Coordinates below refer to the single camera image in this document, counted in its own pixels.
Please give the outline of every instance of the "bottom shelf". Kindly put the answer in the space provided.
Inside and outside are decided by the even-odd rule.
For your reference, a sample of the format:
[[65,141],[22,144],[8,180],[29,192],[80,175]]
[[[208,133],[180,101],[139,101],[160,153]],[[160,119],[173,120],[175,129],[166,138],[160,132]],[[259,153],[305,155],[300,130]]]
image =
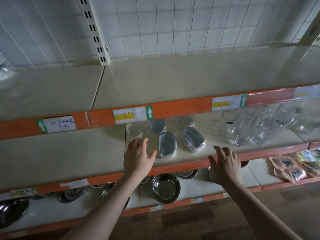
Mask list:
[[[248,166],[241,170],[243,184],[251,192],[274,190],[320,181],[320,177],[311,176],[298,181],[296,184],[283,181],[273,175],[271,162],[265,158],[251,160]],[[206,168],[199,169],[198,174],[193,179],[177,178],[181,185],[178,199],[171,204],[164,204],[158,208],[170,209],[228,197],[228,194],[220,185],[210,181]],[[122,216],[150,212],[155,209],[155,206],[160,205],[152,196],[151,186],[152,184],[148,183],[134,190],[126,209],[122,212]],[[82,217],[99,202],[102,191],[103,188],[88,187],[82,197],[68,204],[59,202],[56,193],[41,200],[30,199],[30,206],[21,219],[0,230],[0,239],[10,239],[72,227],[80,222]]]

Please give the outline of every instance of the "person's left hand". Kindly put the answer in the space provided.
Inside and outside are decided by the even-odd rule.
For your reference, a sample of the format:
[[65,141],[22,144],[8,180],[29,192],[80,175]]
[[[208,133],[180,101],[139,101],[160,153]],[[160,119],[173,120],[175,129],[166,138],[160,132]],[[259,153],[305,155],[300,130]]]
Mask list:
[[149,157],[147,156],[147,141],[148,138],[135,138],[129,143],[124,155],[124,175],[131,177],[138,183],[150,172],[157,154],[157,151],[154,150]]

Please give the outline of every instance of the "slotted metal post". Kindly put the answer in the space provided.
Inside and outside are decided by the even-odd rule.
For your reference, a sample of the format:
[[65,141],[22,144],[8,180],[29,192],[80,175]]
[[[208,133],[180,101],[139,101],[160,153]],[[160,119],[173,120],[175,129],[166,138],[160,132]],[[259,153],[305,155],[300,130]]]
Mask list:
[[110,65],[109,49],[105,44],[102,29],[93,0],[78,0],[84,20],[89,29],[95,51],[102,66]]

